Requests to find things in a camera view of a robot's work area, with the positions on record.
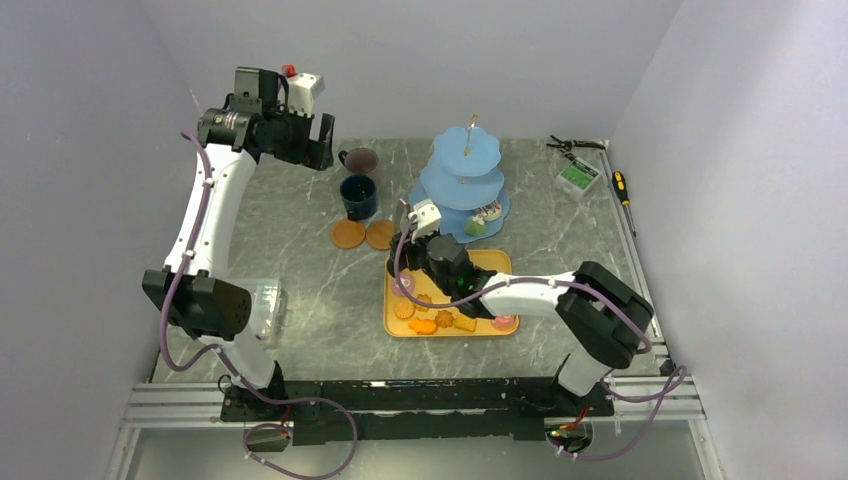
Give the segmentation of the purple cupcake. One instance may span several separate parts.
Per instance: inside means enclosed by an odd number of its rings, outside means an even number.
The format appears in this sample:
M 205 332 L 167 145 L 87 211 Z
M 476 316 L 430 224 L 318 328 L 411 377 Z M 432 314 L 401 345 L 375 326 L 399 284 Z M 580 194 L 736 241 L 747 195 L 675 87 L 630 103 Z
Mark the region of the purple cupcake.
M 415 279 L 409 275 L 402 274 L 399 278 L 391 279 L 389 282 L 390 292 L 397 297 L 404 297 L 404 291 L 409 294 L 415 292 Z

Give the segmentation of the round orange cookie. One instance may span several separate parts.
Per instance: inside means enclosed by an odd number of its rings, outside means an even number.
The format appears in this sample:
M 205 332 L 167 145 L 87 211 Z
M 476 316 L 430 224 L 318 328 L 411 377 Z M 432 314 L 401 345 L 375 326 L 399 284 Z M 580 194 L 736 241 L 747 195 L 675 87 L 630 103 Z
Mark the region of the round orange cookie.
M 407 299 L 398 300 L 393 306 L 393 314 L 399 320 L 407 320 L 413 317 L 416 308 L 413 303 Z

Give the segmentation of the green cupcake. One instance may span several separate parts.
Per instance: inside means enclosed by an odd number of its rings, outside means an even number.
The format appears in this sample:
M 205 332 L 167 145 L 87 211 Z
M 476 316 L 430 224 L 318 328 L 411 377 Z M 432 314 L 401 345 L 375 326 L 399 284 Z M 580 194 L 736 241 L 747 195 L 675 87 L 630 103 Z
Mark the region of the green cupcake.
M 487 229 L 487 222 L 479 215 L 470 216 L 464 224 L 465 234 L 473 238 L 483 236 Z

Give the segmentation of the dark orange swirl cookie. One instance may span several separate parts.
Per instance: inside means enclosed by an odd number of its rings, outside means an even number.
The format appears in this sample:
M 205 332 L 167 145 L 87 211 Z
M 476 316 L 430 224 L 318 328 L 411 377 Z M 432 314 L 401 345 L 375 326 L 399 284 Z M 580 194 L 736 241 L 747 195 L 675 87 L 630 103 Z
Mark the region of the dark orange swirl cookie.
M 454 321 L 455 317 L 453 313 L 448 310 L 439 310 L 434 318 L 434 322 L 440 328 L 450 328 L 453 326 Z

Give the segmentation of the square cracker biscuit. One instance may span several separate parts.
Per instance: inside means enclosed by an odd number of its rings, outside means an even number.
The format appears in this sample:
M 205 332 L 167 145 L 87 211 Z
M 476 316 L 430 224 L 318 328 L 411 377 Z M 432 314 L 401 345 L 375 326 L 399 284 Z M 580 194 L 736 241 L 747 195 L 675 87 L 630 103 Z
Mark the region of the square cracker biscuit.
M 453 322 L 453 327 L 464 332 L 474 333 L 477 329 L 477 320 L 458 314 Z

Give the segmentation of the chocolate white sprinkled donut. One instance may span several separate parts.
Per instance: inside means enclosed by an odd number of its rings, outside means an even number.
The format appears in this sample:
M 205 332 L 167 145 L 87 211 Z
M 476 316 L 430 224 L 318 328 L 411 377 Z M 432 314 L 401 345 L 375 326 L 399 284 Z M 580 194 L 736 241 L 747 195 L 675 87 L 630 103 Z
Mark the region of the chocolate white sprinkled donut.
M 487 205 L 477 208 L 474 216 L 483 222 L 493 222 L 502 216 L 502 212 L 502 203 L 499 200 L 495 200 Z

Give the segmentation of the blue three-tier cake stand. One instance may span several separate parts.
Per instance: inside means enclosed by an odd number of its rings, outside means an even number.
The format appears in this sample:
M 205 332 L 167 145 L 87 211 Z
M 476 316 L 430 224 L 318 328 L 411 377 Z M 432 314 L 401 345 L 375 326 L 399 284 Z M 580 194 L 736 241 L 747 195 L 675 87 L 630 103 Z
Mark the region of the blue three-tier cake stand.
M 408 202 L 431 199 L 442 215 L 440 232 L 453 235 L 461 244 L 490 238 L 501 231 L 511 210 L 501 159 L 499 139 L 483 129 L 474 114 L 466 125 L 450 127 L 434 138 L 431 155 Z M 502 203 L 502 216 L 487 222 L 483 236 L 466 235 L 466 220 L 477 208 L 495 200 Z

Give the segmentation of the pink cupcake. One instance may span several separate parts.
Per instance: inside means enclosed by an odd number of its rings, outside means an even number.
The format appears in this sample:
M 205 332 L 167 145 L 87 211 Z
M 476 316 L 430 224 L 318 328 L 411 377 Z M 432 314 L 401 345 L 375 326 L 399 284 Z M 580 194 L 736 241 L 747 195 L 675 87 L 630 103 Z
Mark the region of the pink cupcake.
M 497 331 L 512 332 L 517 328 L 519 319 L 516 316 L 499 316 L 491 320 L 490 324 Z

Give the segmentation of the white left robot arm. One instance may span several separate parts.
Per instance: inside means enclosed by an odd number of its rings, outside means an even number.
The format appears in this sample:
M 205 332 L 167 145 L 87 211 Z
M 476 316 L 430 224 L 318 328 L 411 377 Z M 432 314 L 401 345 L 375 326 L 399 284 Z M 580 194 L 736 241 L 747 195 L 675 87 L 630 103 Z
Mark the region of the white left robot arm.
M 324 89 L 321 75 L 292 66 L 236 69 L 223 105 L 205 110 L 195 131 L 183 135 L 197 159 L 184 219 L 162 267 L 142 278 L 144 293 L 160 312 L 165 364 L 182 372 L 214 353 L 236 386 L 251 389 L 248 407 L 264 420 L 285 411 L 288 394 L 281 367 L 249 326 L 251 294 L 227 280 L 229 249 L 241 200 L 262 157 L 315 171 L 332 165 L 335 118 L 315 114 Z M 319 134 L 312 138 L 316 119 Z

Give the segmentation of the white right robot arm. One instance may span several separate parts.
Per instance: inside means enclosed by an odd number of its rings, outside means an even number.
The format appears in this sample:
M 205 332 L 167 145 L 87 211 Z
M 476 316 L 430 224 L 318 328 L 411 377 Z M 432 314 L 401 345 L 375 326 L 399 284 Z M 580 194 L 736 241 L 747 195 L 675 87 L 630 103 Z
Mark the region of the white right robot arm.
M 557 411 L 574 415 L 585 407 L 595 385 L 613 370 L 626 369 L 650 352 L 650 303 L 605 267 L 585 261 L 573 272 L 520 276 L 475 265 L 451 235 L 413 239 L 397 233 L 387 270 L 397 276 L 421 271 L 448 297 L 445 308 L 469 318 L 535 316 L 558 319 L 578 342 L 558 368 L 551 388 Z

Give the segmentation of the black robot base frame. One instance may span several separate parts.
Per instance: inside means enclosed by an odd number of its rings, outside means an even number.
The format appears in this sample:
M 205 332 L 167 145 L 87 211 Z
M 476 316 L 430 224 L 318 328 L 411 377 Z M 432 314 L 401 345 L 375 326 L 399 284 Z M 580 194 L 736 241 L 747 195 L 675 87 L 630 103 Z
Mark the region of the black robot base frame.
M 558 420 L 609 418 L 600 387 L 575 397 L 546 377 L 288 381 L 272 405 L 236 386 L 224 390 L 225 423 L 293 424 L 297 446 L 361 441 L 509 437 L 541 441 Z

